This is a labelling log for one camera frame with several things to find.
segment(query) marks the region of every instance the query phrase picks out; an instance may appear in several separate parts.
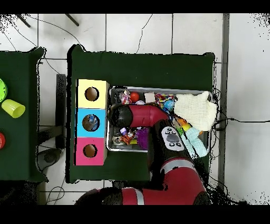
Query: pink block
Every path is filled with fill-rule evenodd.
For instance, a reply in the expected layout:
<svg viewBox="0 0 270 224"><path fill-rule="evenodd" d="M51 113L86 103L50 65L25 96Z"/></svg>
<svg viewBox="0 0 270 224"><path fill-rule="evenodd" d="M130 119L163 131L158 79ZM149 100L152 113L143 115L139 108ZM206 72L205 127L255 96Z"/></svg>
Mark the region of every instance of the pink block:
<svg viewBox="0 0 270 224"><path fill-rule="evenodd" d="M86 157L83 153L83 148L89 144L95 145L97 154L95 157ZM90 138L77 137L76 147L76 165L77 166L100 166L104 164L107 156L107 149L105 147L105 138Z"/></svg>

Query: blue block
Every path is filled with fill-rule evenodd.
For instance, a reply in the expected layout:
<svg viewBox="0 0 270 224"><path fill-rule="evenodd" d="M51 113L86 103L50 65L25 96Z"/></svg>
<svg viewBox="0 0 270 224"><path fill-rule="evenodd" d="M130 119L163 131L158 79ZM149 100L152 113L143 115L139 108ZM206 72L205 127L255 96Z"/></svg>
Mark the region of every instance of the blue block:
<svg viewBox="0 0 270 224"><path fill-rule="evenodd" d="M99 128L94 132L88 132L82 126L83 118L86 115L94 114L99 118ZM105 122L106 122L106 112L104 109L78 109L78 123L77 123L77 137L95 137L104 138L105 137Z"/></svg>

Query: red ball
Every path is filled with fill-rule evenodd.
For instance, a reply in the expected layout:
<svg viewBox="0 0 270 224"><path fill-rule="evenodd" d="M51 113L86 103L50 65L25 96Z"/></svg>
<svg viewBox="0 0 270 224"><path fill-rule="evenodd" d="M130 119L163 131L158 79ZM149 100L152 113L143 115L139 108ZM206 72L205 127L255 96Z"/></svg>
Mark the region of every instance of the red ball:
<svg viewBox="0 0 270 224"><path fill-rule="evenodd" d="M137 92L132 92L130 94L130 99L132 102L137 102L139 100L140 96Z"/></svg>
<svg viewBox="0 0 270 224"><path fill-rule="evenodd" d="M6 143L5 136L0 132L0 149L4 147Z"/></svg>

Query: shape sorter box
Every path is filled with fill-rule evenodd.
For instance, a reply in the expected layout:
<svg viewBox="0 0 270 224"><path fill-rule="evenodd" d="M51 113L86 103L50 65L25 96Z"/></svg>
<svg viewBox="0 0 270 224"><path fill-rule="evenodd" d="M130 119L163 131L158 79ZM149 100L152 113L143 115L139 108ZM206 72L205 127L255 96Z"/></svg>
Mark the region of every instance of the shape sorter box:
<svg viewBox="0 0 270 224"><path fill-rule="evenodd" d="M94 145L97 153L95 157L86 157L84 154L84 147L87 145ZM105 138L77 138L77 145L76 145L76 163L74 165L84 166L84 165L91 165L91 166L99 166L103 165L104 161L107 156L107 149L105 146Z"/></svg>
<svg viewBox="0 0 270 224"><path fill-rule="evenodd" d="M105 139L109 84L101 80L78 79L76 85L78 107L76 109L74 165L103 165L107 156ZM89 88L97 91L95 100L87 99L86 91ZM98 128L94 131L88 131L83 127L83 120L88 115L95 115L98 119ZM86 156L84 150L87 145L94 146L94 156Z"/></svg>
<svg viewBox="0 0 270 224"><path fill-rule="evenodd" d="M106 109L109 84L102 80L78 79L78 107L91 109ZM88 88L97 91L97 99L89 101L86 98Z"/></svg>

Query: green table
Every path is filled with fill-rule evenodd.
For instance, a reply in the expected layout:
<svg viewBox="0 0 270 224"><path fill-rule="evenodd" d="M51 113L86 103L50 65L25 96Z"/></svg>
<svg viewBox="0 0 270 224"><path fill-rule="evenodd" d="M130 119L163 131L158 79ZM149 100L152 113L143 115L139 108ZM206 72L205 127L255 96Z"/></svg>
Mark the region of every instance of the green table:
<svg viewBox="0 0 270 224"><path fill-rule="evenodd" d="M66 180L147 181L146 153L108 151L103 166L74 166L75 83L76 79L105 80L111 86L133 86L211 91L212 53L204 55L124 54L85 52L74 45L67 54L67 158ZM208 170L209 155L201 158Z"/></svg>
<svg viewBox="0 0 270 224"><path fill-rule="evenodd" d="M26 107L25 113L12 118L0 108L0 132L6 145L0 150L0 180L41 182L46 177L35 164L37 150L37 62L44 48L30 52L0 52L0 78L6 83L6 99Z"/></svg>

